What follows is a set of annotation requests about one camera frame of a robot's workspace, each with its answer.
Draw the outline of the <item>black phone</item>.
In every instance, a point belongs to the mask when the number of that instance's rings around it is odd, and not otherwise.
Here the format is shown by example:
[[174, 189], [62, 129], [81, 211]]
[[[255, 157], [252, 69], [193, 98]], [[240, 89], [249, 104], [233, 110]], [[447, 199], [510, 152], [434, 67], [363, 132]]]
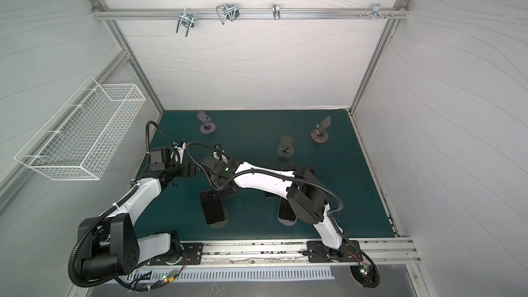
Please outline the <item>black phone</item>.
[[278, 219], [284, 218], [284, 219], [289, 219], [289, 220], [294, 220], [294, 219], [297, 220], [297, 216], [292, 210], [287, 199], [280, 198], [279, 211], [278, 211], [277, 217]]
[[208, 225], [224, 219], [221, 197], [216, 190], [211, 189], [200, 192], [199, 199]]

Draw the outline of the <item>wood ring phone stand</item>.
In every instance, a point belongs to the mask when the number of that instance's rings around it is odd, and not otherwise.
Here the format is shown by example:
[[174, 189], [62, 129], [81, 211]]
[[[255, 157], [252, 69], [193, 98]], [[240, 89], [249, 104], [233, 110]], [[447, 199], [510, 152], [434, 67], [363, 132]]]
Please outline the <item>wood ring phone stand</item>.
[[329, 140], [327, 129], [331, 125], [331, 116], [327, 116], [323, 121], [316, 125], [316, 128], [311, 133], [313, 141], [319, 144], [324, 144]]

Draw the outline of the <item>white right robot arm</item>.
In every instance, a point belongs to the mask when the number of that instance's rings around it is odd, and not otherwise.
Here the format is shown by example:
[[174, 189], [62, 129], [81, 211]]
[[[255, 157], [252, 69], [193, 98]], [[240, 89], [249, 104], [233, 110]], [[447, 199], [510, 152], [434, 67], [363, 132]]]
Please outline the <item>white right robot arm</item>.
[[306, 169], [271, 170], [236, 159], [223, 161], [207, 155], [199, 163], [210, 185], [221, 195], [233, 195], [241, 188], [251, 188], [286, 200], [296, 218], [312, 224], [323, 245], [338, 250], [344, 239], [343, 232], [331, 218], [327, 196], [331, 194]]

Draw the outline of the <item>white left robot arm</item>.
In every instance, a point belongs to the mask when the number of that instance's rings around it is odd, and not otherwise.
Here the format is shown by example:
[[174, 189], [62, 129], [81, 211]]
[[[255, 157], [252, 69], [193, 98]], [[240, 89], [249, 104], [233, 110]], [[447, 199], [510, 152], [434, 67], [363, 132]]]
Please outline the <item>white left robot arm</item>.
[[126, 194], [97, 217], [78, 227], [67, 271], [78, 287], [95, 287], [133, 273], [139, 267], [187, 263], [188, 255], [176, 231], [158, 232], [140, 238], [135, 223], [148, 205], [176, 177], [192, 177], [195, 169], [184, 162], [186, 144], [150, 150], [148, 163]]

